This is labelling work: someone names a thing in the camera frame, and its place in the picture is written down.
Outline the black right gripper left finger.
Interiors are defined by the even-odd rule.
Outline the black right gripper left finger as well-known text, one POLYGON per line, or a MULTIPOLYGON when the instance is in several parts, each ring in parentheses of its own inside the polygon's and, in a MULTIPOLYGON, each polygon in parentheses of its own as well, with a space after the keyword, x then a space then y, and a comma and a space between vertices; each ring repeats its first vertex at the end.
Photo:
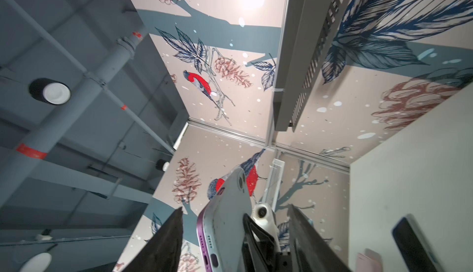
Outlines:
POLYGON ((122 272, 177 272, 183 241, 183 212, 176 209, 122 272))

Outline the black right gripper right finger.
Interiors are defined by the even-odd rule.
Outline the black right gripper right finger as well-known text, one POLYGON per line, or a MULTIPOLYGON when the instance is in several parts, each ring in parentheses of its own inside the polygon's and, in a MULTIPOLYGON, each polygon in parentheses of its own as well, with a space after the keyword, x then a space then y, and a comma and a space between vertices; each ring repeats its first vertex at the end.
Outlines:
POLYGON ((348 272, 347 265, 331 250, 305 215, 289 205, 289 246, 294 272, 348 272))

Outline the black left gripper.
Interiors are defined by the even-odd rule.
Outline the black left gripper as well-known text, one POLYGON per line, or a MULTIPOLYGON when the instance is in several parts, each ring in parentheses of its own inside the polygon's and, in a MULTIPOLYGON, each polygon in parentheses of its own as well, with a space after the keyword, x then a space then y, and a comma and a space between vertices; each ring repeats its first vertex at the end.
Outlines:
POLYGON ((244 237, 241 247, 243 272, 291 272, 291 256, 278 252, 273 236, 248 215, 243 216, 244 237))

